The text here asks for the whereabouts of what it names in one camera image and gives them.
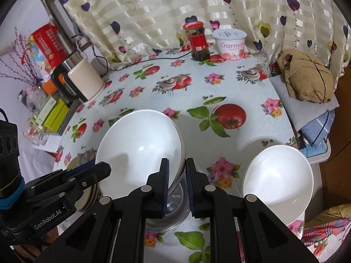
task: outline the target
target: yogurt lid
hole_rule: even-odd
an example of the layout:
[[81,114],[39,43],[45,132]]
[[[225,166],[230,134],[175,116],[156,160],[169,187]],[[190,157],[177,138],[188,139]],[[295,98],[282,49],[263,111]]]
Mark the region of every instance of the yogurt lid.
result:
[[219,29],[212,33],[214,38],[232,41],[236,39],[246,38],[247,34],[243,30],[237,29]]

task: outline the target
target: jar with red lid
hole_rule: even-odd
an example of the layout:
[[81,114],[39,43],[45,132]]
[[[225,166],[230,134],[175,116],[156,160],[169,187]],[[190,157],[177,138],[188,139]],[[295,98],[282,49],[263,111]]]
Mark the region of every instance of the jar with red lid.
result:
[[204,61],[210,58],[205,37],[203,22],[190,22],[183,25],[191,46],[191,56],[194,60]]

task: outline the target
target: kettle handle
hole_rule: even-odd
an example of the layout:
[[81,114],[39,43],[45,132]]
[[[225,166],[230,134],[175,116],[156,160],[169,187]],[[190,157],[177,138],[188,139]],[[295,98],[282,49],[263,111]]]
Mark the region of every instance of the kettle handle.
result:
[[[67,88],[61,83],[61,81],[59,79],[59,75],[61,73],[64,76],[64,81],[67,83],[68,86],[71,87],[71,89],[76,93],[76,95],[72,95],[67,90]],[[68,76],[68,72],[62,64],[57,65],[56,68],[54,69],[54,71],[52,72],[51,81],[56,86],[56,88],[62,92],[63,96],[66,99],[68,99],[70,101],[75,101],[75,100],[78,100],[80,98],[80,95],[81,95],[80,91],[74,85],[74,83],[70,80],[70,78]]]

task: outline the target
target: large white bowl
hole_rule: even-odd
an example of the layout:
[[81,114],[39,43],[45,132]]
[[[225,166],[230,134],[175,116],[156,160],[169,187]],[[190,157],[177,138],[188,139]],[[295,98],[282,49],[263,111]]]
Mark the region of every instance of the large white bowl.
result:
[[139,110],[118,120],[104,136],[96,163],[105,161],[111,175],[99,183],[104,196],[120,198],[146,184],[160,170],[162,158],[170,161],[170,194],[179,184],[185,163],[184,141],[165,114]]
[[311,166],[291,146],[266,148],[252,160],[244,176],[244,196],[256,195],[286,225],[306,210],[312,192]]

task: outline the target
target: wooden floor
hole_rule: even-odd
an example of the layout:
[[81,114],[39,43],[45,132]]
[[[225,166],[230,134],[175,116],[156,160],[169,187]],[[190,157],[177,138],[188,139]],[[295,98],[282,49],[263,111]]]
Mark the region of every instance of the wooden floor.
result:
[[331,156],[320,164],[324,209],[351,203],[351,66],[335,91],[340,107],[329,134]]

